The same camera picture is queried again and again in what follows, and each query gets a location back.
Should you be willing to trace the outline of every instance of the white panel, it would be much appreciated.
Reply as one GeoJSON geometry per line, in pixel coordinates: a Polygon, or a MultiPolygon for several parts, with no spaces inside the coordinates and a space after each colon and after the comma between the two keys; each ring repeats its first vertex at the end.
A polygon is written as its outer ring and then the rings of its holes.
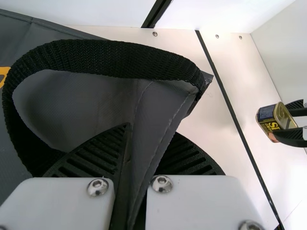
{"type": "Polygon", "coordinates": [[[168,175],[167,194],[147,190],[146,230],[238,230],[242,222],[262,225],[238,179],[231,176],[168,175]]]}
{"type": "MultiPolygon", "coordinates": [[[[296,0],[252,33],[263,62],[285,104],[307,97],[306,12],[307,1],[296,0]]],[[[307,125],[307,117],[295,120],[300,127],[307,125]]]]}
{"type": "Polygon", "coordinates": [[[251,33],[295,0],[174,0],[156,28],[251,33]]]}
{"type": "Polygon", "coordinates": [[[100,196],[87,186],[94,178],[31,178],[0,207],[7,230],[108,230],[115,200],[113,182],[100,196]]]}
{"type": "Polygon", "coordinates": [[[68,25],[141,27],[155,0],[0,0],[0,8],[68,25]]]}
{"type": "Polygon", "coordinates": [[[307,197],[305,197],[296,209],[283,223],[286,230],[306,229],[307,197]]]}
{"type": "Polygon", "coordinates": [[[272,143],[256,123],[257,110],[280,101],[249,34],[209,34],[205,44],[223,81],[262,177],[282,221],[307,192],[304,149],[272,143]]]}
{"type": "MultiPolygon", "coordinates": [[[[189,58],[201,70],[213,74],[195,31],[98,26],[71,27],[112,40],[135,42],[174,52],[189,58]],[[153,31],[158,32],[157,37],[152,35],[153,31]]],[[[256,111],[250,113],[252,119],[255,118],[256,111]]],[[[277,226],[276,218],[215,79],[193,112],[182,120],[177,131],[206,151],[217,161],[226,175],[234,176],[240,180],[261,215],[264,227],[274,229],[277,226]]]]}

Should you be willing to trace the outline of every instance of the yellow logo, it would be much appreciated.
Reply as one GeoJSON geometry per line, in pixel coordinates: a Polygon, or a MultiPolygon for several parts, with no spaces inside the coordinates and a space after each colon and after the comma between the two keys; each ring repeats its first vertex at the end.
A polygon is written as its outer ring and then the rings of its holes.
{"type": "Polygon", "coordinates": [[[6,79],[6,75],[8,74],[11,67],[0,67],[0,75],[4,75],[4,78],[0,82],[0,89],[4,86],[4,81],[6,79]]]}

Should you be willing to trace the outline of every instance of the metal screw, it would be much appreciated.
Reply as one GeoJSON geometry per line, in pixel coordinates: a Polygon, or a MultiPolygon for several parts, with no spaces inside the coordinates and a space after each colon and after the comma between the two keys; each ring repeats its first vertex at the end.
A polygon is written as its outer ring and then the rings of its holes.
{"type": "Polygon", "coordinates": [[[109,183],[102,178],[92,180],[87,186],[87,193],[90,196],[100,196],[106,193],[109,183]]]}
{"type": "Polygon", "coordinates": [[[240,225],[239,230],[264,230],[264,228],[257,222],[246,220],[240,225]]]}
{"type": "Polygon", "coordinates": [[[152,179],[152,188],[158,193],[168,193],[173,188],[173,182],[167,176],[155,176],[152,179]]]}

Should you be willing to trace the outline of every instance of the black line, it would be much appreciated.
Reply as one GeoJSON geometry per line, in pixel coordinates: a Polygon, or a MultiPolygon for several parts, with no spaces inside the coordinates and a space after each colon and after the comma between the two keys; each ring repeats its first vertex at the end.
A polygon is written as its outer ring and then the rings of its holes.
{"type": "Polygon", "coordinates": [[[154,28],[172,0],[156,0],[141,28],[154,28]]]}
{"type": "Polygon", "coordinates": [[[228,107],[228,109],[229,109],[229,112],[230,112],[230,114],[231,114],[231,117],[232,117],[232,119],[233,119],[233,121],[234,121],[234,123],[235,123],[236,129],[238,130],[238,133],[239,133],[239,135],[240,135],[240,137],[241,137],[241,140],[242,140],[242,142],[243,142],[243,145],[244,145],[244,147],[245,147],[245,150],[246,150],[246,152],[248,153],[248,157],[249,157],[249,159],[250,159],[250,161],[251,161],[251,163],[252,163],[252,165],[253,165],[253,167],[254,167],[254,170],[255,170],[255,172],[256,172],[256,175],[258,176],[258,179],[259,179],[259,182],[260,182],[260,184],[261,184],[261,186],[262,186],[262,189],[263,189],[263,191],[264,191],[264,193],[265,193],[265,195],[266,195],[266,197],[267,197],[267,199],[268,199],[268,201],[269,201],[269,204],[270,204],[270,206],[271,206],[271,209],[272,209],[272,211],[273,211],[273,213],[274,213],[274,215],[275,215],[275,217],[276,217],[276,219],[277,219],[277,221],[278,221],[278,223],[279,223],[279,226],[280,226],[281,230],[284,230],[282,221],[281,221],[280,218],[279,218],[279,215],[278,215],[278,213],[277,213],[276,207],[275,207],[275,205],[274,205],[274,203],[273,203],[273,201],[272,201],[271,195],[270,195],[270,193],[269,193],[269,191],[268,191],[268,189],[267,189],[267,186],[265,185],[265,182],[264,182],[264,180],[263,180],[263,178],[262,178],[262,176],[261,176],[260,170],[259,170],[259,168],[258,168],[258,166],[257,166],[257,164],[256,164],[256,161],[255,161],[255,159],[254,159],[254,157],[253,157],[253,154],[251,153],[251,150],[250,150],[250,148],[249,148],[249,146],[248,146],[248,142],[247,142],[246,139],[245,139],[245,136],[244,136],[244,134],[243,134],[243,131],[242,131],[242,129],[241,129],[241,126],[240,126],[240,124],[239,124],[239,121],[238,121],[238,119],[237,119],[237,117],[236,117],[236,114],[235,114],[235,112],[234,112],[234,109],[232,108],[232,105],[231,105],[231,103],[230,103],[230,100],[229,100],[229,98],[228,98],[228,96],[227,96],[227,93],[226,93],[226,90],[225,90],[225,88],[224,88],[224,86],[223,86],[223,83],[222,83],[222,81],[221,81],[221,78],[220,78],[220,76],[219,76],[219,74],[218,74],[218,72],[217,72],[217,70],[216,70],[216,68],[215,68],[215,65],[214,65],[214,63],[213,63],[213,61],[212,61],[212,59],[211,59],[211,57],[210,57],[210,54],[209,54],[209,51],[208,51],[208,49],[207,49],[207,47],[206,47],[206,45],[205,45],[205,42],[204,42],[203,39],[202,39],[201,33],[200,33],[198,30],[195,30],[195,32],[196,32],[196,35],[197,35],[197,37],[198,37],[198,39],[199,39],[199,41],[200,41],[200,43],[201,43],[202,49],[203,49],[203,51],[205,52],[205,54],[206,54],[206,56],[207,56],[207,59],[208,59],[209,64],[210,64],[210,66],[211,66],[211,69],[212,69],[212,71],[213,71],[213,73],[214,73],[214,75],[215,75],[215,77],[216,77],[217,83],[218,83],[219,86],[220,86],[220,89],[221,89],[221,91],[222,91],[222,95],[223,95],[223,97],[224,97],[224,99],[225,99],[225,102],[226,102],[226,104],[227,104],[227,107],[228,107]]]}

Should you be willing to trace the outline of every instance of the black nylon strap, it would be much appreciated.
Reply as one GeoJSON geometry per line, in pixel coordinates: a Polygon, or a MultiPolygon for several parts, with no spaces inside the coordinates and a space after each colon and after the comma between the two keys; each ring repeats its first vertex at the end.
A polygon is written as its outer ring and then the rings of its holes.
{"type": "Polygon", "coordinates": [[[59,40],[30,50],[8,72],[2,90],[2,107],[11,141],[33,176],[42,176],[64,152],[50,148],[25,125],[12,94],[25,78],[44,69],[126,79],[183,80],[199,89],[197,99],[205,88],[203,75],[193,62],[150,46],[103,40],[59,40]]]}

